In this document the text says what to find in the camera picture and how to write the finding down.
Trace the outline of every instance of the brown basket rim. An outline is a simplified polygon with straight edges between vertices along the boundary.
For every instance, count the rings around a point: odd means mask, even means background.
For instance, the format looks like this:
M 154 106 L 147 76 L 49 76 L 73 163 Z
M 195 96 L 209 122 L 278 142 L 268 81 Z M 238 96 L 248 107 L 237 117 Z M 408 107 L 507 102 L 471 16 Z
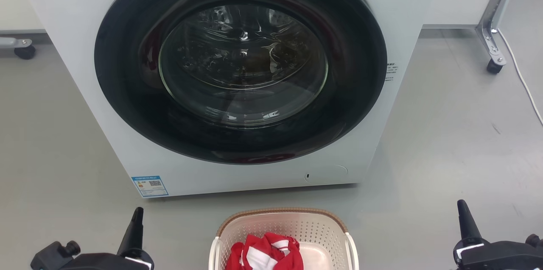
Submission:
M 232 221 L 236 220 L 237 218 L 244 217 L 244 216 L 250 216 L 250 215 L 256 215 L 256 214 L 272 214 L 272 213 L 310 213 L 310 214 L 321 214 L 324 216 L 328 216 L 329 218 L 332 218 L 337 224 L 339 224 L 339 227 L 341 227 L 341 230 L 343 230 L 343 233 L 347 233 L 347 226 L 339 219 L 336 214 L 332 212 L 328 212 L 326 210 L 320 210 L 320 209 L 312 209 L 312 208 L 269 208 L 269 209 L 258 209 L 258 210 L 249 210 L 249 211 L 243 211 L 243 212 L 237 212 L 236 214 L 233 214 L 229 218 L 227 218 L 219 227 L 219 230 L 217 230 L 217 237 L 221 237 L 221 234 L 223 234 L 224 228 Z

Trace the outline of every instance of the red cloth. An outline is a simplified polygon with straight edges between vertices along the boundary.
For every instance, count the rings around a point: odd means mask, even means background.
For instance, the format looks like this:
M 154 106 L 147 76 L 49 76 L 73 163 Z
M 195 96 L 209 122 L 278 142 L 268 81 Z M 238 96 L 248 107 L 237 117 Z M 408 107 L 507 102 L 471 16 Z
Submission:
M 304 270 L 300 243 L 274 233 L 247 235 L 245 244 L 232 246 L 226 270 Z

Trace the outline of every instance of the basket handle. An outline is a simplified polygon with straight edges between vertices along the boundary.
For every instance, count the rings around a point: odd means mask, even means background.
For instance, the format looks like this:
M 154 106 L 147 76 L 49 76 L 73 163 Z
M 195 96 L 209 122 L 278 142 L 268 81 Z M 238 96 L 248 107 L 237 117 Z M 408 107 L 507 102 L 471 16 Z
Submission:
M 349 265 L 349 269 L 351 270 L 359 270 L 358 268 L 358 252 L 356 251 L 355 241 L 353 241 L 353 238 L 349 234 L 349 232 L 345 232 L 345 236 L 347 237 L 347 247 L 349 249 L 349 255 L 347 255 L 349 261 L 351 264 Z
M 219 237 L 215 237 L 211 243 L 211 249 L 209 250 L 209 262 L 207 263 L 207 270 L 215 270 L 215 254 L 217 253 L 217 248 L 219 247 Z

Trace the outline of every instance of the white cable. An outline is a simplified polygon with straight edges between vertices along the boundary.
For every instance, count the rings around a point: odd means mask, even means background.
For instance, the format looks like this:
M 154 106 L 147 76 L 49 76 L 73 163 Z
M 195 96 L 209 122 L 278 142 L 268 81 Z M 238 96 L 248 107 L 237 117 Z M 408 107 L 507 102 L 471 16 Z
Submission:
M 532 97 L 532 94 L 530 93 L 530 89 L 528 89 L 528 85 L 526 85 L 526 81 L 524 81 L 524 78 L 522 77 L 522 74 L 520 73 L 520 70 L 518 69 L 518 64 L 516 63 L 515 55 L 512 53 L 511 47 L 509 46 L 507 39 L 504 37 L 504 34 L 502 34 L 502 31 L 499 28 L 498 28 L 498 33 L 500 33 L 500 36 L 502 37 L 502 39 L 504 40 L 504 43 L 507 46 L 507 50 L 511 54 L 512 63 L 515 64 L 516 73 L 518 74 L 520 81 L 522 81 L 522 85 L 524 86 L 524 89 L 526 89 L 526 92 L 528 93 L 528 97 L 530 98 L 532 107 L 534 107 L 534 111 L 535 111 L 535 114 L 537 114 L 539 122 L 541 123 L 541 125 L 543 125 L 543 119 L 541 118 L 541 114 L 539 114 L 539 110 L 537 110 L 537 106 L 535 106 L 534 98 Z

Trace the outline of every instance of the white washing machine body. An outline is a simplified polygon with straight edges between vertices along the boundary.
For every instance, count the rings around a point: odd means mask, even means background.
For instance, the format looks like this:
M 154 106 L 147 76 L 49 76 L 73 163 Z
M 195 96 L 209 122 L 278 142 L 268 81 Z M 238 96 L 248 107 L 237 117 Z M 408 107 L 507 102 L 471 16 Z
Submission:
M 148 139 L 120 117 L 105 97 L 95 69 L 97 34 L 115 1 L 31 0 L 31 3 L 134 185 L 143 197 L 159 197 L 362 181 L 431 0 L 365 0 L 386 43 L 386 79 L 374 105 L 350 131 L 324 147 L 291 159 L 261 164 L 218 162 L 184 155 Z

